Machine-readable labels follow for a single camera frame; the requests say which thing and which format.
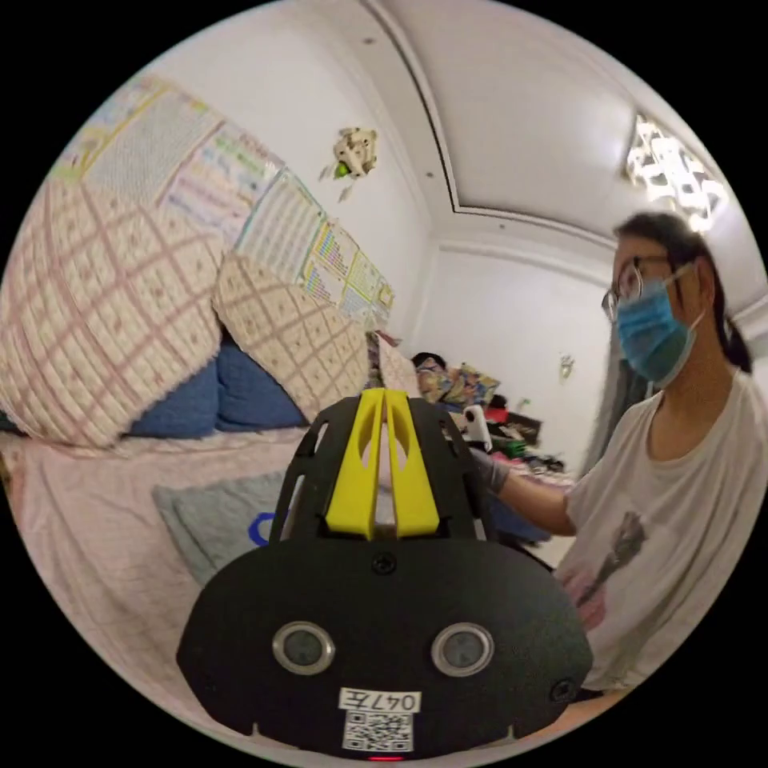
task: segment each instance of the graphic print on shirt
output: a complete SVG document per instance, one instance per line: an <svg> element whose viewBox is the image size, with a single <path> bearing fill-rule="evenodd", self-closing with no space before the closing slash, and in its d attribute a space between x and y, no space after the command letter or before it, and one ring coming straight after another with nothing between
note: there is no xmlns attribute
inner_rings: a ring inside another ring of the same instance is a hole
<svg viewBox="0 0 768 768"><path fill-rule="evenodd" d="M576 605L587 632L600 626L606 617L606 582L640 554L647 539L640 517L635 512L627 512L611 537L611 551L597 574L582 567L562 576L563 589Z"/></svg>

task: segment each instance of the eyeglasses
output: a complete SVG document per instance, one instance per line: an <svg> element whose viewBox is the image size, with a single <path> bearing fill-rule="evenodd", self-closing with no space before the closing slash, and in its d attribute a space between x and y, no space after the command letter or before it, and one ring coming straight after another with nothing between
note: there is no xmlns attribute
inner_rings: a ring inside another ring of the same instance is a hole
<svg viewBox="0 0 768 768"><path fill-rule="evenodd" d="M635 256L619 273L616 283L609 288L602 298L602 310L611 322L616 322L619 302L636 302L642 296L642 273L640 262L668 262L664 256ZM662 284L668 286L688 270L691 264L683 264L677 268Z"/></svg>

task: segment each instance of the ceiling light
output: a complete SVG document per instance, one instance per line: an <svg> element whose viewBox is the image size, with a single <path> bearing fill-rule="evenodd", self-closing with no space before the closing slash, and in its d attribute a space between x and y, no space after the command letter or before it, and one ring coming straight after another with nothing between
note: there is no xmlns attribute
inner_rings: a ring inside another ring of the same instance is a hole
<svg viewBox="0 0 768 768"><path fill-rule="evenodd" d="M727 202L727 192L682 142L644 115L635 120L626 156L626 174L646 188L652 202L667 200L688 219L691 229L705 232Z"/></svg>

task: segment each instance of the label sticker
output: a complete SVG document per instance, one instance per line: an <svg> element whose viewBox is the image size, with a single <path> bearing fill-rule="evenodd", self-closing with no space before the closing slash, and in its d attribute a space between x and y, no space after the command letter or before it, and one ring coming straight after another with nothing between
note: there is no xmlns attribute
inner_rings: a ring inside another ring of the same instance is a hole
<svg viewBox="0 0 768 768"><path fill-rule="evenodd" d="M418 691L398 693L392 690L342 688L338 695L338 708L352 712L418 714L422 709L422 695Z"/></svg>
<svg viewBox="0 0 768 768"><path fill-rule="evenodd" d="M338 708L346 711L345 750L413 752L414 715L422 708L420 692L342 688Z"/></svg>

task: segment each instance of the gray glove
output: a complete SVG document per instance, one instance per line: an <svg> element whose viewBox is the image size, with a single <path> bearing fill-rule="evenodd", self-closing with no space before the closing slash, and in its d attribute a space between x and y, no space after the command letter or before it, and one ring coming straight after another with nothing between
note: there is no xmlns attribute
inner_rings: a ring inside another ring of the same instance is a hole
<svg viewBox="0 0 768 768"><path fill-rule="evenodd" d="M494 496L498 496L509 477L510 468L501 462L496 462L488 454L476 448L470 448L470 453L480 470L481 480Z"/></svg>

